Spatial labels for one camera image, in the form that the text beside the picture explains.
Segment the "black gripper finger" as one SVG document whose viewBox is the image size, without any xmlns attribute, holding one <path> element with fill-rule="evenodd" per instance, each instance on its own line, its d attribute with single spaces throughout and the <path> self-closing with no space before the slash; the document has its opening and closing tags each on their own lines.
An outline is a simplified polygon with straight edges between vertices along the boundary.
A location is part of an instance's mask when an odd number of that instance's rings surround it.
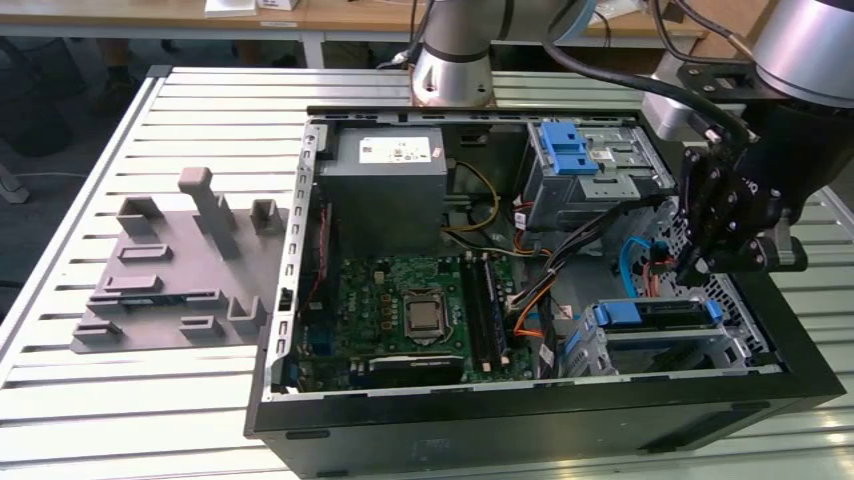
<svg viewBox="0 0 854 480">
<path fill-rule="evenodd" d="M 779 266 L 779 254 L 772 239 L 750 238 L 739 247 L 726 240 L 716 241 L 707 254 L 712 273 L 772 271 Z"/>
<path fill-rule="evenodd" d="M 686 244 L 674 268 L 675 281 L 682 286 L 700 286 L 711 273 L 712 257 L 726 240 L 726 228 L 739 200 L 732 177 L 731 166 L 712 151 L 696 147 L 684 149 L 679 216 Z"/>
</svg>

